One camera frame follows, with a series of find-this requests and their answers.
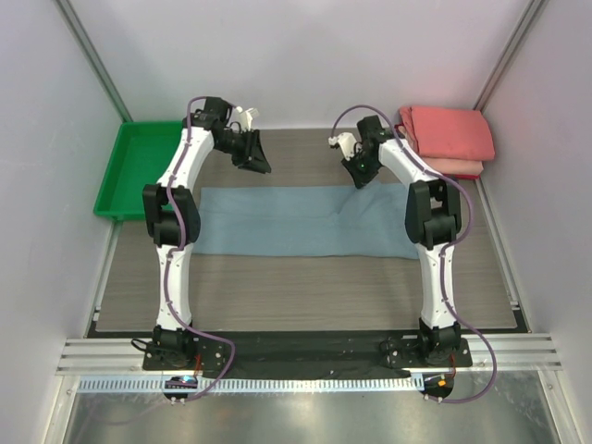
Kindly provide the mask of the blue grey t shirt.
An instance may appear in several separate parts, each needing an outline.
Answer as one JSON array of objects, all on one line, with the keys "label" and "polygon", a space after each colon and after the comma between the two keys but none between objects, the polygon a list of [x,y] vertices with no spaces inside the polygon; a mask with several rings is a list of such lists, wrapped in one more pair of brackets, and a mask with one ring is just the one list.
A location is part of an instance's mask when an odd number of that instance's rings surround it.
[{"label": "blue grey t shirt", "polygon": [[193,250],[268,257],[370,256],[415,260],[404,227],[407,190],[353,186],[204,188]]}]

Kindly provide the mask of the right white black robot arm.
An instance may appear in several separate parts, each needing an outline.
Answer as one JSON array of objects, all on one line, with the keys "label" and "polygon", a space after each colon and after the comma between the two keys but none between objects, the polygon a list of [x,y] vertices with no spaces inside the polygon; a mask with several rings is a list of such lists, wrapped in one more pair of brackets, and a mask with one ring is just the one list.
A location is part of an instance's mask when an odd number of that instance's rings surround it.
[{"label": "right white black robot arm", "polygon": [[451,363],[461,346],[461,327],[450,312],[453,248],[462,228],[460,193],[416,154],[408,142],[381,126],[377,116],[357,123],[361,139],[350,132],[333,133],[329,146],[343,155],[341,164],[354,186],[368,185],[382,167],[406,187],[404,227],[418,251],[423,303],[415,352],[430,366]]}]

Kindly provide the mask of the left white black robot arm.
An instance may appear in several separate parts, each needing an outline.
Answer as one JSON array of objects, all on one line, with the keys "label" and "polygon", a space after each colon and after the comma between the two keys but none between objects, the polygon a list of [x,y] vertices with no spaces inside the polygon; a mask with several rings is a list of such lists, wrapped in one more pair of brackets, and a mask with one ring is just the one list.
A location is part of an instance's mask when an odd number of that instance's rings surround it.
[{"label": "left white black robot arm", "polygon": [[156,326],[144,349],[148,368],[165,365],[183,370],[197,359],[189,272],[201,218],[192,191],[205,159],[214,150],[228,154],[239,169],[271,172],[260,131],[253,128],[257,116],[256,109],[220,97],[191,99],[172,160],[160,179],[142,190],[146,228],[158,256],[160,292]]}]

